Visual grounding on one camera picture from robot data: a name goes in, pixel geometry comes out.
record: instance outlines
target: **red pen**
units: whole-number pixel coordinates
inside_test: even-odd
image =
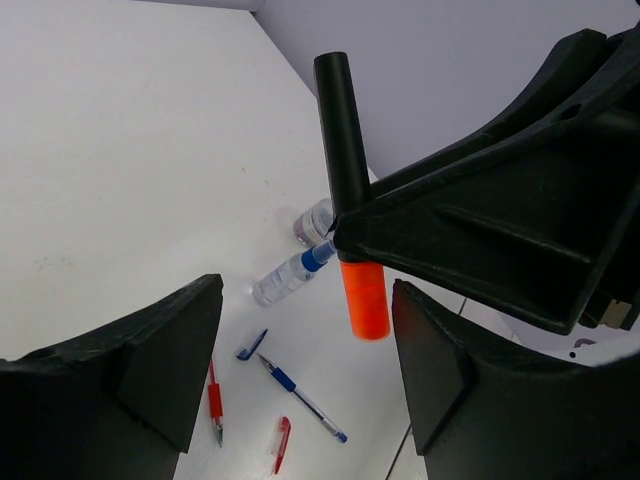
[[[222,396],[220,395],[220,384],[216,382],[216,375],[213,371],[213,359],[209,362],[210,383],[209,390],[209,413],[213,429],[216,431],[218,443],[222,447]]]
[[[282,417],[280,419],[280,424],[278,425],[278,433],[282,436],[280,438],[280,446],[278,447],[278,456],[276,458],[276,464],[273,468],[273,473],[275,475],[280,471],[280,466],[282,465],[282,459],[284,458],[284,452],[287,451],[287,443],[289,443],[289,434],[291,433],[291,422],[287,417]]]

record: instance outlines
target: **screw hole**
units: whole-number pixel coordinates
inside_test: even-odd
[[[582,105],[580,105],[579,103],[570,106],[560,114],[560,116],[558,117],[558,120],[570,120],[576,117],[581,108],[582,108]]]

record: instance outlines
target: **blue ballpoint pen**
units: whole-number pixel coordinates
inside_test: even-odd
[[[344,434],[342,430],[338,428],[338,426],[333,423],[329,418],[322,413],[322,411],[311,401],[309,398],[297,388],[295,382],[291,380],[286,373],[284,373],[279,367],[276,367],[270,360],[266,359],[259,353],[257,353],[258,357],[260,357],[260,361],[264,365],[264,367],[269,370],[271,376],[275,378],[280,385],[284,387],[284,389],[293,394],[300,402],[307,407],[316,419],[322,424],[324,428],[326,428],[333,437],[338,440],[340,443],[345,443],[347,441],[347,436]]]

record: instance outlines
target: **red pen cap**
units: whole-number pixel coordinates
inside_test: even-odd
[[[282,417],[278,424],[278,434],[280,435],[280,444],[278,445],[278,451],[276,452],[276,464],[273,467],[273,473],[275,475],[280,471],[282,466],[282,460],[284,459],[284,453],[287,451],[287,444],[289,443],[289,434],[291,433],[291,422],[287,417]]]
[[[340,262],[353,334],[361,340],[382,340],[391,333],[387,288],[382,265]]]

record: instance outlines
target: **blue pen cap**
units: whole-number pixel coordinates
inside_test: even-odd
[[[236,350],[236,358],[243,362],[249,360],[262,343],[262,340],[264,340],[268,331],[269,330],[265,328],[258,336],[255,336],[253,332],[247,335],[242,345]]]
[[[302,265],[310,272],[317,272],[335,253],[333,242],[329,240],[304,252],[301,259]]]

